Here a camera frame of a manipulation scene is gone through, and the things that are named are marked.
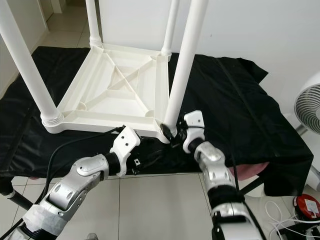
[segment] black fabric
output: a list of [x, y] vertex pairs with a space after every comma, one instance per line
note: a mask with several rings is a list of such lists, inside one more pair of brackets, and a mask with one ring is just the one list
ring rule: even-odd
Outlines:
[[[32, 57], [56, 105], [64, 96], [89, 52], [88, 48], [38, 47]], [[172, 85], [178, 54], [168, 64]], [[242, 58], [196, 55], [180, 114], [201, 110], [205, 137], [237, 165], [270, 162], [263, 171], [270, 196], [301, 194], [313, 155], [280, 112], [278, 103], [259, 86], [267, 72]], [[66, 130], [50, 134], [21, 76], [0, 100], [0, 177], [45, 177], [50, 155], [61, 144], [97, 133]], [[107, 153], [113, 134], [74, 143], [60, 151], [53, 170], [79, 158]], [[161, 159], [141, 174], [198, 172], [197, 163], [182, 151], [170, 150], [155, 140], [150, 153], [163, 149]]]

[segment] tiled floor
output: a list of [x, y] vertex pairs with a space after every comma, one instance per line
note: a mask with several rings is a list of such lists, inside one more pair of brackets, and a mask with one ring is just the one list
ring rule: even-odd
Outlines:
[[[90, 47], [84, 7], [68, 6], [63, 14], [54, 14], [47, 24], [50, 34], [42, 46]], [[31, 201], [36, 200], [44, 183], [44, 179], [13, 179], [16, 191]], [[306, 191], [320, 201], [318, 192], [308, 187]], [[283, 219], [289, 218], [293, 211], [290, 196], [246, 197], [267, 238], [273, 229], [265, 212], [269, 200], [278, 204]], [[0, 209], [0, 235], [26, 212], [2, 196]], [[212, 228], [209, 209], [203, 178], [197, 173], [112, 177], [89, 193], [58, 239], [85, 239], [88, 233], [94, 232], [101, 240], [209, 240]], [[270, 206], [270, 213], [279, 218], [275, 206]], [[273, 233], [271, 239], [278, 237]]]

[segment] white cylindrical leg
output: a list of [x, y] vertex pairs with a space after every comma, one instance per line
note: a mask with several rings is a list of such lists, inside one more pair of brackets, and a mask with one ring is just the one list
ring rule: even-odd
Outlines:
[[170, 98], [164, 117], [164, 124], [170, 128], [174, 136], [177, 134], [176, 124], [184, 99], [192, 63], [195, 58], [207, 6], [208, 0], [191, 1]]
[[63, 115], [51, 99], [7, 0], [0, 0], [0, 34], [41, 112], [43, 124], [45, 126], [59, 124], [63, 120]]
[[163, 47], [161, 49], [162, 55], [169, 56], [168, 57], [169, 61], [172, 53], [171, 47], [172, 47], [172, 40], [174, 38], [176, 19], [177, 19], [178, 9], [179, 9], [179, 2], [180, 0], [171, 0], [168, 23], [166, 25]]
[[90, 30], [90, 46], [102, 47], [101, 38], [99, 35], [97, 12], [95, 0], [85, 0], [86, 12], [88, 14], [88, 23]]

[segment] white wall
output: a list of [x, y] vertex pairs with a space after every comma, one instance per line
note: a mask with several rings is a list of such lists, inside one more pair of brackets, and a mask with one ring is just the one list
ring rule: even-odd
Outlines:
[[[100, 0], [107, 43], [160, 50], [170, 0]], [[180, 0], [178, 52], [190, 0]], [[197, 53], [245, 58], [269, 72], [262, 87], [292, 114], [303, 83], [320, 71], [319, 0], [210, 0]]]
[[[30, 51], [34, 50], [48, 31], [39, 2], [37, 0], [8, 0], [8, 3], [24, 41]], [[10, 82], [15, 79], [16, 74], [17, 67], [3, 39], [0, 37], [0, 98]]]

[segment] white cable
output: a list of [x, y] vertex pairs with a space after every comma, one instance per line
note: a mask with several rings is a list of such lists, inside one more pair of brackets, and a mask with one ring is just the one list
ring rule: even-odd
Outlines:
[[[269, 203], [274, 204], [274, 205], [276, 206], [276, 208], [278, 209], [278, 211], [279, 211], [279, 213], [280, 213], [280, 221], [276, 220], [275, 218], [273, 218], [273, 217], [269, 214], [268, 209], [267, 209], [267, 205], [268, 205]], [[274, 201], [267, 201], [267, 202], [265, 203], [265, 205], [264, 205], [264, 209], [265, 209], [265, 212], [266, 212], [266, 214], [268, 215], [268, 217], [274, 221], [274, 222], [269, 221], [269, 223], [274, 227], [274, 228], [271, 230], [270, 234], [269, 234], [269, 240], [271, 240], [271, 235], [272, 235], [272, 233], [273, 233], [275, 230], [277, 231], [277, 233], [278, 233], [278, 235], [279, 235], [279, 238], [280, 238], [281, 240], [283, 240], [282, 236], [280, 235], [279, 229], [278, 229], [278, 226], [279, 226], [279, 225], [282, 226], [284, 229], [287, 229], [287, 230], [289, 230], [289, 231], [291, 231], [291, 232], [294, 232], [294, 233], [299, 234], [299, 235], [304, 236], [304, 237], [320, 238], [320, 236], [310, 236], [310, 235], [302, 234], [302, 233], [300, 233], [300, 232], [297, 232], [297, 231], [294, 231], [294, 230], [292, 230], [292, 229], [290, 229], [290, 228], [287, 228], [287, 227], [285, 227], [285, 226], [282, 224], [282, 223], [285, 223], [285, 222], [288, 222], [288, 221], [298, 222], [298, 223], [306, 223], [306, 224], [317, 224], [317, 223], [320, 223], [320, 220], [318, 220], [318, 221], [303, 221], [303, 220], [298, 220], [298, 219], [292, 219], [292, 218], [295, 218], [295, 217], [297, 216], [297, 215], [295, 214], [295, 213], [296, 213], [296, 212], [295, 212], [295, 209], [293, 210], [293, 213], [294, 213], [293, 216], [291, 216], [290, 218], [288, 218], [288, 219], [286, 219], [286, 220], [282, 220], [282, 212], [281, 212], [281, 210], [280, 210], [280, 207], [279, 207]]]

